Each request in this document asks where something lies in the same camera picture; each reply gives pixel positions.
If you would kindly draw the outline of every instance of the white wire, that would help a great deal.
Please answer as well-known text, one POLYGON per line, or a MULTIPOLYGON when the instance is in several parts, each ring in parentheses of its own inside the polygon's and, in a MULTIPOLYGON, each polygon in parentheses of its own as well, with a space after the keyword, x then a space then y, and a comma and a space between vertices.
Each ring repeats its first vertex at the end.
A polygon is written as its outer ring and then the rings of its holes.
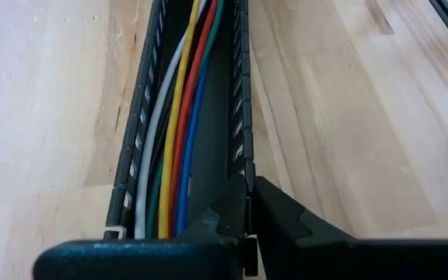
MULTIPOLYGON (((198 7, 198 18, 201 16, 201 12, 205 7, 207 0, 201 0, 198 7)), ((148 187, 148 174, 149 164, 153 153, 153 142, 155 141, 156 128, 160 121, 160 115, 162 114, 163 104, 169 92, 170 82, 176 71, 177 64, 179 63, 180 56, 183 52, 184 41, 187 36, 186 32, 180 39, 179 45, 174 52, 172 59, 170 60, 167 73, 163 77, 162 85, 160 86, 159 95, 156 98, 155 108, 153 109, 152 118, 149 122, 148 133, 146 134, 145 148, 143 149, 143 156, 141 160, 141 168, 139 172, 138 180, 138 193, 136 195, 136 209, 135 209, 135 226, 134 237, 135 239, 145 239, 146 231, 146 188, 148 187)))

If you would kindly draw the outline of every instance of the wood grain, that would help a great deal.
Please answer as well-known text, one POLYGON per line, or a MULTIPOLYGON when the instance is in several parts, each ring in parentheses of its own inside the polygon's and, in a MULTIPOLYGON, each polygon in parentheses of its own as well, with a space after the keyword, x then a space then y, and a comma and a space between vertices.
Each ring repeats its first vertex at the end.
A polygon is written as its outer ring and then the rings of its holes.
MULTIPOLYGON (((448 29, 429 2, 248 2, 257 174, 356 236, 448 237, 448 29)), ((0 0, 0 278, 102 235, 150 8, 0 0)))

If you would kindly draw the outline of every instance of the wooden surface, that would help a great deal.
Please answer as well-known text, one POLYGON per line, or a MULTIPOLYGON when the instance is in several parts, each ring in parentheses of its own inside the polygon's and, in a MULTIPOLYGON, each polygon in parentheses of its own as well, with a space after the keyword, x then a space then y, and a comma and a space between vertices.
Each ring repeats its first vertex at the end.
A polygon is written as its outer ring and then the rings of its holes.
MULTIPOLYGON (((102 236, 149 0, 0 0, 0 278, 102 236)), ((448 236, 426 0, 249 0, 257 173, 361 237, 448 236)))

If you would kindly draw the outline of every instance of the blue wire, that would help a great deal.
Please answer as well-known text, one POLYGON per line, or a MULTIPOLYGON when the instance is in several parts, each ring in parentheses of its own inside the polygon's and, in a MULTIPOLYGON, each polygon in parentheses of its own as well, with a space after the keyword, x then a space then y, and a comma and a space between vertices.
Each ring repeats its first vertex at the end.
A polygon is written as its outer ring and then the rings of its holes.
POLYGON ((201 102, 203 100, 203 89, 207 79, 208 62, 201 69, 200 79, 194 95, 194 104, 191 110, 190 126, 187 129, 186 142, 184 143, 183 164, 181 167, 179 191, 177 194, 176 236, 180 236, 186 229, 187 220, 187 189, 190 180, 191 160, 193 156, 194 137, 200 117, 201 102))

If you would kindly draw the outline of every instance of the wire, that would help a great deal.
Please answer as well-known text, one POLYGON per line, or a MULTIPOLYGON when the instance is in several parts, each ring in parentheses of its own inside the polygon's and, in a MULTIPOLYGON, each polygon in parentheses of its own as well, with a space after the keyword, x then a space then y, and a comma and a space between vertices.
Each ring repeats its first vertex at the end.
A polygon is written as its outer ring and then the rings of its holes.
MULTIPOLYGON (((203 8, 205 7, 205 3, 207 0, 201 0, 199 9, 198 9, 198 17, 201 15, 203 8)), ((146 226, 146 189, 148 186, 148 175, 149 175, 149 164, 150 159, 152 158, 153 152, 153 142, 155 141, 156 136, 156 128, 158 127, 158 123, 160 120, 160 115, 162 114, 163 104, 165 103, 165 99, 167 96, 167 92, 169 91, 170 81, 172 81, 174 72, 176 71, 177 63, 180 60, 184 42, 187 39, 188 32, 192 29, 188 26, 186 32, 181 37, 179 45, 177 45, 177 49, 174 52, 174 55, 169 63, 169 68, 167 69, 167 73, 163 77, 162 85, 160 86, 159 94, 156 98, 155 107, 153 108, 152 117, 149 122, 148 132, 145 138, 145 147, 143 148, 143 155, 141 161, 141 168, 139 172, 138 179, 138 191, 136 194, 136 209, 135 209, 135 239, 144 239, 145 238, 145 226, 146 226)))
POLYGON ((191 171, 191 157, 193 155, 194 137, 196 135, 196 127, 198 125, 198 118, 200 117, 201 102, 203 100, 203 89, 205 87, 205 80, 208 71, 208 56, 215 41, 217 31, 222 16, 224 7, 224 0, 219 0, 217 5, 217 12, 215 20, 212 24, 208 42, 205 46, 203 54, 203 65, 201 65, 198 73, 198 87, 194 97, 194 108, 191 111, 190 127, 187 131, 186 143, 184 146, 184 159, 181 168, 179 194, 177 196, 177 218, 176 218, 176 236, 179 236, 186 228, 187 217, 187 189, 189 184, 189 177, 191 171))
POLYGON ((169 203, 169 228, 170 235, 173 235, 173 225, 175 220, 174 210, 176 208, 177 200, 177 187, 179 187, 180 176, 180 162, 181 154, 183 153, 184 136, 186 134, 186 123, 189 118, 191 104, 193 102, 194 88, 197 83, 198 71, 201 67, 201 59, 207 44, 208 35, 212 27, 212 22, 215 17, 215 11, 217 10, 217 0, 212 0, 210 9, 208 11, 205 24, 201 32, 200 40, 198 42, 198 48, 194 55, 193 64, 191 65, 190 75, 186 81, 186 87, 184 88, 183 102, 179 113, 179 121, 177 122, 176 138, 174 141, 174 154, 172 163, 172 180, 170 183, 170 203, 169 203))
POLYGON ((177 72, 176 90, 172 101, 172 109, 170 111, 169 126, 167 127, 167 135, 165 140, 165 150, 163 151, 163 172, 162 186, 160 187, 159 202, 159 238, 169 237, 169 199, 170 199, 170 176, 172 175, 172 153, 174 137, 176 134, 177 118, 179 116, 180 99, 183 92, 184 76, 186 75, 187 59, 190 54, 191 41, 193 40, 194 27, 197 22, 197 11, 200 0, 194 0, 191 9, 190 23, 186 42, 183 48, 183 54, 180 58, 179 71, 177 72))
POLYGON ((156 167, 153 190, 148 201, 148 215, 146 216, 146 239, 155 239, 156 236, 156 210, 158 209, 160 181, 162 179, 163 159, 160 159, 156 167))

